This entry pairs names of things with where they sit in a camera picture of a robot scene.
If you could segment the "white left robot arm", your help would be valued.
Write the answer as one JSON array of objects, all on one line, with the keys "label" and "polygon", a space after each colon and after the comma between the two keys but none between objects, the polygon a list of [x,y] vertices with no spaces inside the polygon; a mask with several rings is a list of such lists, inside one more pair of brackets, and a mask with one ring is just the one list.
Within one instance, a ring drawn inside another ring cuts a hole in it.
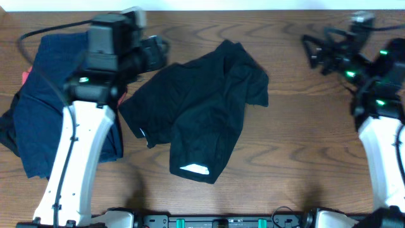
[{"label": "white left robot arm", "polygon": [[92,189],[115,108],[138,75],[163,68],[169,45],[144,38],[146,14],[137,6],[87,20],[83,62],[54,92],[63,103],[63,126],[46,191],[26,227],[140,227],[127,208],[91,212]]}]

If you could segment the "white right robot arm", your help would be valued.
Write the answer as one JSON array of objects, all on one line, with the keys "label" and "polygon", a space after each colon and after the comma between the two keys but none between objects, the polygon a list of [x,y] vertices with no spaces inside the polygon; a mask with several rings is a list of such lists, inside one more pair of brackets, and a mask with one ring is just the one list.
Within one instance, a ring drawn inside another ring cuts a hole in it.
[{"label": "white right robot arm", "polygon": [[326,27],[324,39],[303,35],[311,68],[337,72],[355,87],[351,115],[366,152],[373,191],[373,212],[353,218],[338,210],[314,208],[301,227],[404,227],[404,107],[398,92],[404,82],[404,39],[390,40],[374,61],[361,54],[373,32],[402,29],[374,26],[375,15],[352,14],[348,31]]}]

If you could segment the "black shorts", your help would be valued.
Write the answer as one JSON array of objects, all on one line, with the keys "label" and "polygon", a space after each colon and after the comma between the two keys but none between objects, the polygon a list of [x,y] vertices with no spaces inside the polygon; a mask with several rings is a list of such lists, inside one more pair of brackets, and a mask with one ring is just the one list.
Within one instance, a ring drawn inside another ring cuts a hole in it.
[{"label": "black shorts", "polygon": [[243,45],[225,40],[158,72],[119,111],[149,148],[170,145],[171,174],[213,184],[241,135],[246,106],[268,106],[268,83]]}]

